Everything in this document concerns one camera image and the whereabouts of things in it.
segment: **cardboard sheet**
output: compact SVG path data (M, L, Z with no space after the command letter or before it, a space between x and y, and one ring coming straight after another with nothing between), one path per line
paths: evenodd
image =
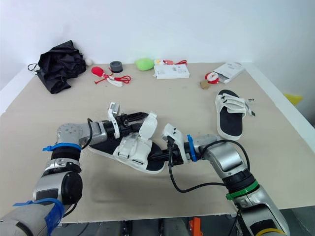
M128 74L132 81L122 88L106 81L95 85L98 78L88 68L68 81L72 88L59 94L50 94L35 76L0 117L0 215L12 210L15 202L32 199L51 155L41 149L56 141L61 124L107 119L108 106L115 101L125 113L154 111L158 125L153 140L166 148L160 136L167 123L193 137L217 133L214 100L222 89L255 99L251 108L256 117L244 118L239 142L248 152L252 173L275 204L279 208L315 205L315 154L247 72L227 85L202 90L204 75L219 65L188 64L189 79L157 80L152 70L141 72L127 64L120 75ZM235 212L224 187L179 193L167 168L157 175L145 174L87 149L82 151L80 163L83 197L63 220L66 223ZM220 181L207 161L176 166L173 173L181 188Z

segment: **white packaging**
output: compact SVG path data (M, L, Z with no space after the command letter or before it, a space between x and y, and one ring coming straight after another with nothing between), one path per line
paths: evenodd
M220 82L227 84L236 76L238 76L243 70L244 67L240 63L227 62L215 69L214 72L218 73Z
M154 76L160 79L189 78L189 71L184 64L179 65L155 65Z

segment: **green ball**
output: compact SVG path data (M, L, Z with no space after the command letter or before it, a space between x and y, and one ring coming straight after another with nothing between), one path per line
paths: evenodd
M150 70L154 66L154 62L149 58L141 58L134 62L137 68L141 71Z

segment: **red toy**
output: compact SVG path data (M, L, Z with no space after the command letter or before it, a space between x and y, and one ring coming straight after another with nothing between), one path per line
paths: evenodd
M115 81L119 81L119 82L123 82L125 84L129 84L131 77L129 75L125 75L122 77L113 77L113 73L111 73L110 75L107 75L105 73L105 71L100 68L99 66L94 66L91 69L92 74L98 76L98 77L103 77L103 79L99 80L99 81L94 81L94 83L97 85L99 82L102 82L104 80L110 79L110 80L115 80Z
M209 72L205 75L205 79L210 84L217 84L219 82L219 75L216 72Z

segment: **white cardboard box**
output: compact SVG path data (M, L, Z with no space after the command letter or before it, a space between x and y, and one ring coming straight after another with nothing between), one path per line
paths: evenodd
M179 65L155 65L154 76L160 79L189 78L189 71L184 64Z
M243 70L244 67L240 63L227 62L215 69L214 72L218 73L220 82L227 84L236 76L238 76Z

